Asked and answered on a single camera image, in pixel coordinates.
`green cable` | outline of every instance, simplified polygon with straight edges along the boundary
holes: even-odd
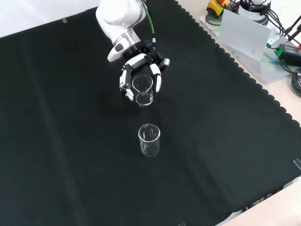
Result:
[[[143,0],[141,0],[141,3],[143,4],[143,7],[144,7],[145,12],[146,12],[146,15],[147,15],[147,17],[148,17],[148,19],[149,19],[149,22],[150,22],[150,25],[151,25],[152,33],[154,34],[154,33],[155,33],[155,30],[154,30],[154,25],[152,24],[152,20],[151,20],[150,14],[149,14],[149,12],[148,12],[148,10],[147,10],[147,8],[146,8],[146,5],[145,5],[145,3],[143,2]]]

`glass beaker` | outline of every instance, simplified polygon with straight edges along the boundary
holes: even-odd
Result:
[[[140,106],[148,106],[154,100],[152,91],[153,80],[150,76],[141,74],[133,79],[133,87],[135,90],[135,98]]]
[[[156,156],[160,151],[160,130],[152,124],[144,124],[140,127],[138,136],[141,151],[145,156]]]

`white panel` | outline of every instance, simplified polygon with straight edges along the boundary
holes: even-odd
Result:
[[[0,37],[97,7],[100,0],[0,0]]]
[[[271,29],[244,16],[225,10],[219,41],[260,61],[268,43]]]

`robotic arm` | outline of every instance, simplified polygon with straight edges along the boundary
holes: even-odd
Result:
[[[108,55],[110,62],[121,58],[131,46],[137,46],[140,39],[133,27],[145,18],[141,0],[101,0],[96,10],[97,21],[108,36],[114,48]]]
[[[110,38],[113,49],[108,55],[110,62],[122,56],[129,60],[121,69],[119,88],[121,93],[130,100],[134,99],[131,77],[146,66],[149,67],[154,82],[154,89],[158,93],[161,88],[162,76],[170,64],[170,60],[163,58],[148,40],[142,44],[133,27],[141,22],[145,16],[143,0],[101,0],[96,11],[96,18],[104,33]]]

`white card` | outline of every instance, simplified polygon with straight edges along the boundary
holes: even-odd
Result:
[[[260,61],[271,29],[244,16],[224,10],[219,41]]]

